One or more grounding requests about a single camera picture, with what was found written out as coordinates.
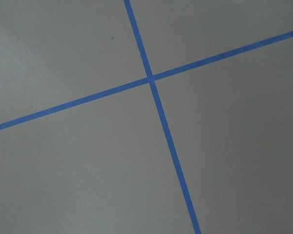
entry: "blue line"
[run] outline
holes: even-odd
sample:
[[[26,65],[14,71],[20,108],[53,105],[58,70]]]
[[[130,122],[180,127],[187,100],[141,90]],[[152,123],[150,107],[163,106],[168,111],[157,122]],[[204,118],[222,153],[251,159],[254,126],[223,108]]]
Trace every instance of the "blue line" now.
[[[219,61],[222,59],[226,59],[226,58],[229,58],[229,57],[241,54],[241,53],[245,53],[247,51],[254,50],[254,49],[266,46],[266,45],[270,45],[270,44],[273,44],[273,43],[276,43],[276,42],[279,42],[282,40],[286,40],[289,38],[293,38],[293,31],[285,33],[285,34],[281,34],[281,35],[273,37],[273,38],[262,40],[262,41],[259,41],[259,42],[256,42],[256,43],[253,43],[250,45],[246,45],[246,46],[234,49],[234,50],[230,50],[230,51],[224,52],[222,54],[218,54],[218,55],[215,55],[215,56],[212,56],[209,58],[205,58],[205,59],[193,62],[193,63],[189,63],[187,65],[177,67],[177,68],[171,69],[169,71],[165,71],[165,72],[156,74],[156,75],[154,75],[154,79],[159,80],[159,79],[163,79],[166,77],[170,77],[172,75],[175,75],[175,74],[178,74],[181,72],[185,72],[185,71],[197,68],[197,67],[201,67],[201,66],[207,65],[209,63],[213,63],[213,62],[216,62],[216,61]]]
[[[170,154],[171,154],[171,158],[172,158],[173,164],[175,166],[176,173],[178,175],[180,187],[181,187],[182,193],[184,195],[185,202],[186,202],[186,205],[187,205],[187,208],[188,208],[188,212],[189,212],[192,224],[193,224],[194,232],[195,232],[195,234],[201,234],[200,226],[199,226],[196,214],[195,214],[193,203],[192,203],[190,193],[189,193],[189,190],[188,190],[188,187],[187,187],[186,179],[185,179],[184,174],[182,172],[182,168],[181,168],[181,165],[180,165],[180,162],[179,162],[179,158],[178,158],[178,155],[177,155],[177,152],[176,152],[176,148],[175,148],[175,145],[174,145],[171,133],[170,133],[170,129],[169,129],[168,122],[167,122],[167,119],[166,119],[166,116],[165,116],[165,112],[164,112],[164,109],[163,109],[163,106],[162,106],[162,102],[161,102],[158,90],[156,88],[156,84],[155,84],[155,80],[154,80],[154,77],[153,77],[153,74],[152,74],[152,70],[151,70],[149,61],[147,59],[147,53],[146,53],[146,50],[145,50],[145,48],[143,46],[143,42],[142,42],[142,38],[141,38],[141,35],[140,35],[140,32],[139,32],[139,28],[138,28],[135,16],[133,14],[133,10],[132,10],[131,4],[130,4],[130,0],[124,0],[124,3],[125,3],[125,7],[126,7],[126,10],[127,10],[127,13],[128,13],[130,23],[131,23],[133,34],[134,34],[134,36],[136,38],[136,42],[137,42],[137,45],[138,45],[138,48],[139,48],[141,59],[142,59],[143,65],[145,67],[146,75],[147,75],[147,78],[148,78],[148,81],[149,81],[149,84],[150,84],[150,88],[151,88],[151,91],[152,91],[152,94],[153,94],[153,98],[154,98],[154,102],[155,102],[155,105],[156,105],[156,108],[157,108],[157,112],[159,114],[160,121],[162,123],[162,127],[163,127],[163,130],[164,130],[164,133],[165,133],[165,137],[166,137],[168,148],[169,148],[169,151],[170,151]]]
[[[132,10],[130,1],[129,0],[124,0],[124,4],[125,4],[125,7],[126,7],[126,10],[127,10],[127,13],[128,13],[128,17],[129,17],[130,24],[131,24],[131,27],[132,27],[132,30],[133,30],[133,34],[135,36],[135,39],[136,39],[136,42],[137,42],[137,45],[138,45],[138,49],[139,49],[139,52],[140,52],[140,55],[141,55],[142,63],[143,63],[143,66],[145,67],[146,76],[148,78],[150,78],[150,77],[153,76],[153,74],[152,74],[151,67],[150,67],[150,64],[148,62],[148,59],[147,59],[147,53],[146,53],[145,47],[143,46],[143,42],[142,42],[141,35],[140,35],[140,32],[139,32],[138,24],[137,24],[137,21],[136,21],[136,18],[134,16],[134,14],[133,14],[133,10]]]
[[[93,101],[93,100],[104,98],[106,96],[116,94],[116,93],[119,93],[119,92],[127,90],[127,89],[135,88],[135,87],[138,87],[140,85],[147,84],[147,83],[148,83],[148,79],[143,78],[143,79],[139,79],[139,80],[136,80],[136,81],[128,83],[128,84],[123,84],[121,86],[118,86],[118,87],[115,87],[115,88],[112,88],[112,89],[108,89],[108,90],[105,90],[105,91],[102,91],[102,92],[99,92],[99,93],[96,93],[96,94],[93,94],[93,95],[90,95],[90,96],[83,97],[81,99],[77,99],[77,100],[74,100],[74,101],[70,101],[70,102],[55,106],[55,107],[51,107],[51,108],[43,110],[43,111],[39,111],[39,112],[30,114],[30,115],[27,115],[27,116],[23,116],[23,117],[20,117],[20,118],[17,118],[17,119],[2,123],[2,124],[0,124],[0,130],[12,127],[14,125],[18,125],[18,124],[21,124],[21,123],[31,121],[31,120],[36,119],[36,118],[47,116],[47,115],[53,114],[53,113],[58,112],[58,111],[62,111],[62,110],[68,109],[68,108],[72,108],[74,106],[85,104],[85,103]]]

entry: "blue tape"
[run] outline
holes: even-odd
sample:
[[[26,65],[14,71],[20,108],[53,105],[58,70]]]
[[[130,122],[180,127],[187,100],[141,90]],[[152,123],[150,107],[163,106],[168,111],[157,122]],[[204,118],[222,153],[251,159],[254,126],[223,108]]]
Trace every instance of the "blue tape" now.
[[[166,77],[170,77],[172,75],[175,75],[175,74],[178,74],[181,72],[185,72],[185,71],[197,68],[197,67],[201,67],[201,66],[207,65],[209,63],[213,63],[213,62],[216,62],[216,61],[219,61],[222,59],[226,59],[226,58],[229,58],[229,57],[232,57],[235,55],[239,55],[241,53],[245,53],[247,51],[254,50],[254,49],[257,49],[257,48],[260,48],[260,47],[263,47],[266,45],[270,45],[270,44],[273,44],[273,43],[276,43],[276,42],[279,42],[282,40],[286,40],[289,38],[293,38],[293,31],[285,33],[285,34],[281,34],[281,35],[273,37],[273,38],[262,40],[262,41],[259,41],[259,42],[256,42],[256,43],[253,43],[250,45],[246,45],[246,46],[234,49],[234,50],[230,50],[230,51],[224,52],[222,54],[218,54],[218,55],[215,55],[215,56],[212,56],[209,58],[205,58],[205,59],[193,62],[193,63],[189,63],[187,65],[177,67],[177,68],[171,69],[169,71],[165,71],[165,72],[156,74],[156,75],[154,75],[154,79],[159,80],[159,79],[163,79]]]
[[[77,100],[74,100],[74,101],[64,103],[64,104],[61,104],[59,106],[51,107],[51,108],[43,110],[43,111],[39,111],[39,112],[30,114],[30,115],[27,115],[27,116],[23,116],[23,117],[20,117],[20,118],[17,118],[17,119],[2,123],[2,124],[0,124],[0,130],[5,129],[5,128],[9,128],[9,127],[12,127],[14,125],[18,125],[18,124],[21,124],[21,123],[24,123],[24,122],[28,122],[28,121],[36,119],[36,118],[47,116],[47,115],[50,115],[52,113],[62,111],[62,110],[65,110],[65,109],[68,109],[68,108],[71,108],[71,107],[74,107],[74,106],[85,104],[85,103],[93,101],[93,100],[104,98],[106,96],[116,94],[116,93],[119,93],[119,92],[127,90],[127,89],[132,89],[132,88],[135,88],[137,86],[147,84],[147,83],[148,83],[148,79],[143,78],[143,79],[136,80],[136,81],[128,83],[128,84],[123,84],[121,86],[105,90],[103,92],[99,92],[99,93],[96,93],[96,94],[93,94],[93,95],[90,95],[90,96],[86,96],[86,97],[83,97],[83,98],[80,98],[80,99],[77,99]]]
[[[147,59],[146,50],[145,50],[143,42],[142,42],[142,38],[141,38],[141,35],[139,32],[138,24],[136,22],[134,14],[133,14],[130,0],[124,0],[124,3],[125,3],[125,7],[126,7],[126,10],[128,13],[128,17],[130,20],[133,34],[135,36],[135,39],[136,39],[136,42],[138,45],[138,49],[139,49],[139,52],[141,55],[142,63],[145,67],[146,75],[149,80],[149,84],[150,84],[150,88],[151,88],[151,91],[153,94],[154,102],[155,102],[155,105],[157,108],[158,115],[160,117],[160,121],[162,123],[162,127],[163,127],[163,130],[165,133],[165,137],[166,137],[168,148],[169,148],[169,151],[171,154],[171,158],[172,158],[173,164],[175,166],[175,170],[176,170],[176,173],[177,173],[177,176],[179,179],[180,187],[181,187],[182,193],[184,195],[185,202],[186,202],[186,205],[188,208],[188,212],[189,212],[192,224],[193,224],[194,232],[195,232],[195,234],[201,234],[200,226],[199,226],[196,214],[195,214],[193,203],[192,203],[190,193],[189,193],[189,190],[187,187],[186,179],[185,179],[184,174],[182,172],[182,168],[181,168],[180,161],[179,161],[179,158],[178,158],[178,155],[176,152],[175,144],[173,142],[173,139],[172,139],[172,136],[170,133],[170,129],[169,129],[168,122],[167,122],[167,119],[165,116],[165,112],[164,112],[164,109],[162,106],[162,102],[161,102],[161,99],[160,99],[160,96],[159,96],[159,93],[158,93],[158,90],[157,90],[157,87],[155,84],[155,80],[154,80],[154,77],[152,74],[152,70],[151,70],[149,61]]]

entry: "crossed blue lines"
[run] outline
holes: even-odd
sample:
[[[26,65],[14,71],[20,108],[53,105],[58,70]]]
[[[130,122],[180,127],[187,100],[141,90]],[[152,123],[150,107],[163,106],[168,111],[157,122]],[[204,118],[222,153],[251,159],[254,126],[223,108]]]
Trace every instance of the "crossed blue lines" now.
[[[28,122],[28,121],[31,121],[31,120],[34,120],[37,118],[41,118],[43,116],[47,116],[47,115],[53,114],[55,112],[69,109],[74,106],[78,106],[78,105],[81,105],[81,104],[84,104],[84,103],[87,103],[90,101],[104,98],[106,96],[116,94],[116,93],[119,93],[119,92],[122,92],[122,91],[125,91],[128,89],[132,89],[132,88],[135,88],[140,85],[144,85],[144,84],[148,83],[150,85],[150,88],[152,91],[152,95],[153,95],[153,98],[154,98],[154,101],[156,104],[159,118],[160,118],[163,130],[165,133],[165,137],[167,140],[168,148],[169,148],[169,151],[170,151],[170,154],[171,154],[171,157],[172,157],[175,169],[176,169],[176,173],[178,175],[179,183],[180,183],[183,195],[184,195],[184,199],[185,199],[185,202],[186,202],[186,205],[188,208],[188,212],[189,212],[192,224],[193,224],[194,232],[195,232],[195,234],[201,234],[200,226],[199,226],[196,214],[195,214],[195,210],[194,210],[194,207],[193,207],[193,204],[191,201],[191,197],[190,197],[190,194],[188,191],[186,180],[185,180],[185,177],[182,172],[182,168],[181,168],[179,158],[178,158],[178,155],[176,152],[176,148],[175,148],[175,145],[174,145],[174,142],[173,142],[170,130],[169,130],[168,122],[167,122],[167,119],[165,116],[165,112],[164,112],[164,109],[163,109],[163,106],[161,103],[161,99],[160,99],[155,81],[159,80],[159,79],[167,78],[172,75],[182,73],[182,72],[194,69],[194,68],[198,68],[198,67],[201,67],[201,66],[213,63],[213,62],[217,62],[222,59],[226,59],[226,58],[229,58],[229,57],[232,57],[235,55],[239,55],[239,54],[245,53],[247,51],[251,51],[251,50],[263,47],[263,46],[267,46],[267,45],[270,45],[270,44],[273,44],[273,43],[276,43],[276,42],[279,42],[282,40],[293,38],[293,31],[278,35],[276,37],[265,39],[265,40],[262,40],[262,41],[259,41],[259,42],[253,43],[253,44],[249,44],[249,45],[246,45],[246,46],[234,49],[234,50],[230,50],[230,51],[227,51],[227,52],[224,52],[224,53],[212,56],[212,57],[208,57],[208,58],[205,58],[205,59],[193,62],[193,63],[189,63],[187,65],[183,65],[181,67],[177,67],[177,68],[174,68],[174,69],[171,69],[171,70],[168,70],[168,71],[156,74],[156,75],[153,75],[148,58],[147,58],[147,53],[145,51],[143,41],[142,41],[142,38],[141,38],[141,35],[139,32],[138,24],[136,22],[136,19],[135,19],[135,16],[134,16],[131,4],[130,4],[130,0],[124,0],[124,3],[125,3],[125,7],[127,10],[127,14],[128,14],[128,17],[129,17],[129,20],[131,23],[131,27],[132,27],[135,39],[137,42],[137,46],[138,46],[138,49],[139,49],[139,52],[141,55],[141,59],[142,59],[142,62],[143,62],[143,65],[144,65],[144,68],[146,71],[146,78],[139,79],[134,82],[120,85],[115,88],[111,88],[111,89],[108,89],[108,90],[105,90],[105,91],[102,91],[102,92],[99,92],[99,93],[96,93],[93,95],[89,95],[89,96],[86,96],[86,97],[83,97],[83,98],[80,98],[80,99],[77,99],[74,101],[70,101],[70,102],[55,106],[55,107],[51,107],[49,109],[45,109],[45,110],[30,114],[30,115],[26,115],[26,116],[2,123],[2,124],[0,124],[0,130],[12,127],[14,125],[18,125],[21,123],[25,123],[25,122]]]

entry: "gray floor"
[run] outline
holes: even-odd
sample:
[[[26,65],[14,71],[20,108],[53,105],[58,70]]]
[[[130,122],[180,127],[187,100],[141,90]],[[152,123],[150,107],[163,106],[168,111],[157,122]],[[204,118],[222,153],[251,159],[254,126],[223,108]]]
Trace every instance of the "gray floor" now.
[[[154,74],[293,30],[289,1],[142,1]],[[0,0],[0,123],[145,78],[123,1]],[[156,82],[204,234],[293,234],[293,38]],[[0,234],[192,234],[149,86],[0,131]]]

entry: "gray surface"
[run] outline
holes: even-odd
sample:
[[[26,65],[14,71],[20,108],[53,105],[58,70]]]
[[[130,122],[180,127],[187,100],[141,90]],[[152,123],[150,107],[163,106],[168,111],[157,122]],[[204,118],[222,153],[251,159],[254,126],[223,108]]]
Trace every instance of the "gray surface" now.
[[[203,233],[293,234],[293,39],[157,86]]]
[[[193,233],[147,85],[0,131],[12,233]]]
[[[0,123],[144,77],[122,1],[0,0]]]
[[[293,0],[133,0],[153,73],[293,30]]]

